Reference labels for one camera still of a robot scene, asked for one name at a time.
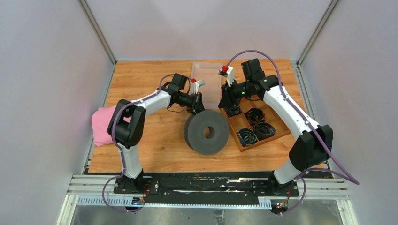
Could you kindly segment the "dark grey perforated spool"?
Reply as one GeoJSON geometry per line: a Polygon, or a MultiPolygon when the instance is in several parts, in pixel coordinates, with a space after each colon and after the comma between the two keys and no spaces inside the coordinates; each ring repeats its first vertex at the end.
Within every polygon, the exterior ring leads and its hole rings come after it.
{"type": "Polygon", "coordinates": [[[220,152],[229,139],[227,119],[213,110],[192,114],[184,125],[184,139],[187,145],[202,155],[220,152]]]}

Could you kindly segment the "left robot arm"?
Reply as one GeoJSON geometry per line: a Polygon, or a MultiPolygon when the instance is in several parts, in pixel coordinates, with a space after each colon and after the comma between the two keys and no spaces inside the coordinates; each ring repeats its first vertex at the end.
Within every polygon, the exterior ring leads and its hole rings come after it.
{"type": "Polygon", "coordinates": [[[126,188],[133,194],[140,193],[144,187],[138,143],[143,135],[146,116],[173,104],[186,107],[193,115],[205,110],[202,94],[199,92],[199,88],[205,85],[203,80],[195,80],[178,73],[169,76],[172,80],[160,80],[159,87],[150,95],[132,101],[119,100],[107,128],[121,156],[122,170],[119,179],[126,182],[126,188]]]}

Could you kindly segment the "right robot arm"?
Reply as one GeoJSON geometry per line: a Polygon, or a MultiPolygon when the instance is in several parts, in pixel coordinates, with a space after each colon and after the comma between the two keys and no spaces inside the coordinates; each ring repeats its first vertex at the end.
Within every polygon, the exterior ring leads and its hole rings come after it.
{"type": "Polygon", "coordinates": [[[268,179],[268,189],[274,195],[281,195],[287,186],[302,172],[330,159],[333,130],[329,125],[321,126],[313,120],[287,94],[280,78],[266,76],[258,59],[241,64],[245,82],[237,83],[234,68],[222,66],[219,75],[226,77],[222,85],[222,98],[219,108],[238,106],[241,99],[256,95],[270,106],[289,128],[294,138],[294,145],[289,152],[289,159],[272,172],[268,179]]]}

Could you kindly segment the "translucent plastic tray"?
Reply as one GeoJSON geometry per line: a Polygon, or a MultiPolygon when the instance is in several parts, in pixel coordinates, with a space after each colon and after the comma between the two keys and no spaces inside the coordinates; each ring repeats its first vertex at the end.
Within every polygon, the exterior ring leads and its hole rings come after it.
{"type": "Polygon", "coordinates": [[[202,102],[206,109],[218,110],[221,100],[222,77],[218,74],[221,63],[193,62],[191,78],[203,80],[205,85],[199,87],[202,93],[202,102]]]}

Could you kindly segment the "wooden compartment tray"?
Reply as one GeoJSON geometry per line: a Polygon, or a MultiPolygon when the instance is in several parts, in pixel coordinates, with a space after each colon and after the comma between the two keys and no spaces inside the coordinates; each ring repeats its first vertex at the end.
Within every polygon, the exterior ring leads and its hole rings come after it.
{"type": "Polygon", "coordinates": [[[226,117],[227,122],[229,124],[230,133],[231,133],[238,149],[241,152],[258,147],[263,144],[266,144],[270,141],[273,141],[277,138],[286,136],[291,133],[289,128],[287,127],[287,125],[277,115],[277,113],[270,106],[268,106],[265,102],[261,101],[258,96],[253,95],[251,97],[243,98],[238,106],[242,110],[242,113],[239,115],[228,118],[224,109],[220,109],[220,112],[222,113],[223,116],[226,117]],[[258,141],[254,145],[248,146],[248,147],[243,147],[242,144],[240,143],[238,136],[237,136],[237,132],[243,128],[250,128],[253,130],[253,126],[251,126],[249,124],[248,120],[245,117],[245,112],[247,112],[251,108],[261,109],[265,115],[265,122],[272,125],[275,128],[276,133],[273,137],[267,138],[262,141],[260,141],[257,138],[258,141]]]}

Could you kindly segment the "pink cloth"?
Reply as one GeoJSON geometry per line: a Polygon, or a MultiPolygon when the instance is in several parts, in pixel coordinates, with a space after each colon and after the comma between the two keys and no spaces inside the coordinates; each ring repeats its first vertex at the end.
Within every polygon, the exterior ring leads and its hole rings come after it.
{"type": "Polygon", "coordinates": [[[97,147],[111,144],[112,137],[108,134],[108,125],[115,112],[116,105],[99,108],[91,117],[93,143],[97,147]]]}

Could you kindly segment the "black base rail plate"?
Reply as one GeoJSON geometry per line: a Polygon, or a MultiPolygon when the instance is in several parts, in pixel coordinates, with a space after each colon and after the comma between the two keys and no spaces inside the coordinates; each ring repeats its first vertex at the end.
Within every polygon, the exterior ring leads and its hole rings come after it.
{"type": "Polygon", "coordinates": [[[147,203],[188,205],[255,205],[259,197],[287,200],[297,197],[293,181],[279,186],[265,172],[145,172],[133,185],[118,178],[115,194],[145,197],[147,203]]]}

